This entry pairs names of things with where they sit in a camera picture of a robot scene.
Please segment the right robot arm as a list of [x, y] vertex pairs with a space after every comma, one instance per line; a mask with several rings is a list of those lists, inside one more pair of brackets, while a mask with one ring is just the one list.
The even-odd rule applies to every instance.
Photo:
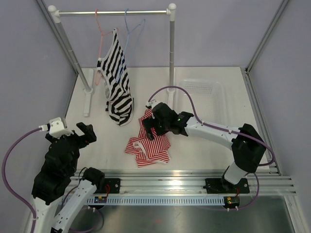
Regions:
[[146, 104], [151, 116], [142, 121], [149, 140], [163, 136], [168, 132], [175, 135], [192, 136], [220, 144], [233, 154], [233, 163], [225, 170], [218, 181], [206, 183], [208, 193], [241, 192], [241, 180], [249, 173], [255, 173], [266, 151], [263, 140], [249, 124], [240, 128], [225, 127], [219, 124], [207, 124], [196, 119], [189, 112], [176, 113], [167, 104], [152, 101]]

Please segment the red white striped tank top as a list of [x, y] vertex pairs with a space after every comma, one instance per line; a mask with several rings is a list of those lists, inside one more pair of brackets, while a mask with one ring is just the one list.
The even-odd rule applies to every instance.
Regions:
[[144, 167], [154, 164], [167, 164], [171, 158], [168, 149], [171, 147], [170, 141], [166, 135], [157, 136], [154, 129], [152, 133], [154, 140], [147, 137], [143, 120], [152, 116], [151, 109], [147, 109], [144, 115], [139, 118], [140, 130], [137, 137], [131, 137], [125, 147], [124, 152], [135, 156], [138, 167]]

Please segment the blue hanger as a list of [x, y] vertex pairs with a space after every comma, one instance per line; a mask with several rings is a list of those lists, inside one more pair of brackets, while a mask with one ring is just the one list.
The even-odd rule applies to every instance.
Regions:
[[146, 23], [146, 19], [143, 19], [140, 23], [138, 23], [134, 28], [130, 29], [129, 26], [128, 26], [128, 23], [127, 23], [127, 15], [128, 15], [128, 11], [129, 9], [127, 8], [125, 10], [125, 13], [124, 13], [124, 22], [125, 22], [125, 26], [126, 26], [126, 31], [127, 31], [127, 38], [126, 38], [126, 42], [125, 42], [125, 46], [124, 46], [124, 50], [123, 50], [123, 55], [121, 56], [122, 58], [125, 59], [126, 57], [126, 51], [127, 51], [127, 47], [128, 47], [128, 44], [129, 44], [129, 41], [130, 41], [130, 37], [131, 37], [131, 34], [139, 27], [141, 27], [140, 31], [139, 31], [139, 34], [138, 34], [138, 37], [137, 37], [137, 40], [135, 42], [135, 46], [134, 48], [137, 47], [137, 43], [140, 39], [140, 36], [144, 30], [144, 27], [145, 27], [145, 23]]

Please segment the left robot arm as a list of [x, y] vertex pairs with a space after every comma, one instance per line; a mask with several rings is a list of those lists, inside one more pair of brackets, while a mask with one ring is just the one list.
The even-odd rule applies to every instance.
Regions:
[[105, 174], [90, 167], [84, 171], [69, 201], [60, 212], [56, 211], [77, 170], [80, 149], [97, 140], [91, 124], [79, 122], [76, 125], [83, 135], [69, 130], [60, 120], [50, 122], [46, 139], [51, 144], [32, 189], [36, 212], [30, 230], [32, 233], [67, 233], [87, 199], [104, 190]]

